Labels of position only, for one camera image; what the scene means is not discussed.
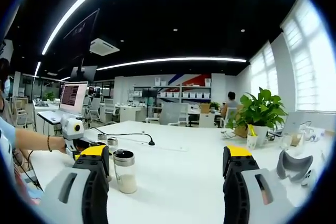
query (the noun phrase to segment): laptop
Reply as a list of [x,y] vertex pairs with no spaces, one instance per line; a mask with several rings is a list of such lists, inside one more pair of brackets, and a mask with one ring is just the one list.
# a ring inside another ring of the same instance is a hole
[[298,133],[300,125],[303,123],[303,116],[304,112],[291,112],[287,116],[283,129],[280,129],[278,131],[270,131],[269,133],[275,136]]
[[64,84],[58,110],[41,111],[37,114],[50,124],[58,124],[65,114],[81,117],[87,81]]

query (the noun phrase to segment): ceiling light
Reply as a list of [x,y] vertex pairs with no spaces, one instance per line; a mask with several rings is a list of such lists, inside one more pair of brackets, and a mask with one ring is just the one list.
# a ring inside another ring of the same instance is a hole
[[165,62],[165,61],[188,61],[188,60],[204,60],[204,61],[233,61],[233,62],[246,62],[243,59],[235,59],[235,58],[221,58],[221,57],[176,57],[176,58],[165,58],[165,59],[153,59],[153,60],[140,60],[128,63],[122,63],[117,65],[112,65],[108,67],[98,68],[97,71],[106,70],[110,68],[118,68],[118,67],[125,67],[130,65],[137,65],[137,64],[145,64],[145,63],[155,63],[155,62]]
[[68,79],[70,79],[70,77],[60,79],[60,81],[65,81],[65,80],[68,80]]
[[40,68],[40,66],[41,66],[41,62],[39,61],[38,64],[37,64],[34,76],[37,76],[37,72],[38,72],[38,69]]
[[60,31],[61,27],[64,25],[64,23],[68,20],[68,18],[75,12],[75,10],[77,10],[77,8],[79,6],[81,6],[86,0],[77,0],[72,6],[71,8],[64,14],[63,18],[60,20],[60,22],[57,24],[57,26],[55,27],[54,31],[52,32],[52,34],[50,35],[46,45],[44,46],[44,49],[42,51],[42,54],[45,55],[50,44],[52,43],[52,41],[54,40],[54,38],[56,37],[56,35],[58,34],[58,32]]

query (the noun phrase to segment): person's arm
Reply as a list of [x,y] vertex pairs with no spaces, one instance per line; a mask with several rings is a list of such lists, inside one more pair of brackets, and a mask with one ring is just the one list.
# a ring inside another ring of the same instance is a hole
[[227,111],[227,103],[225,103],[224,107],[222,108],[221,111],[221,116],[225,119],[226,116],[226,111]]
[[[15,148],[26,150],[48,151],[47,136],[28,131],[25,129],[15,129]],[[65,141],[63,137],[51,136],[49,138],[49,146],[51,150],[59,150],[65,153]]]

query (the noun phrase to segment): plant pot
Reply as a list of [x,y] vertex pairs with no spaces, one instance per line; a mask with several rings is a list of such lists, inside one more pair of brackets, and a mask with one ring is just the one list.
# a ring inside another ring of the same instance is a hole
[[267,126],[253,126],[253,127],[254,127],[256,134],[258,135],[256,147],[261,147],[265,142],[268,127]]

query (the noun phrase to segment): green leaves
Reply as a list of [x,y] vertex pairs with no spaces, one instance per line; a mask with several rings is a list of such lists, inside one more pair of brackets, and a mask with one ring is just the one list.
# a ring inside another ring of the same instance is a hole
[[283,110],[281,97],[272,95],[267,89],[259,88],[258,98],[247,93],[240,98],[243,108],[238,111],[238,115],[229,120],[227,127],[235,128],[238,126],[247,126],[248,124],[256,126],[277,127],[277,123],[283,124],[284,120],[280,116],[287,115]]

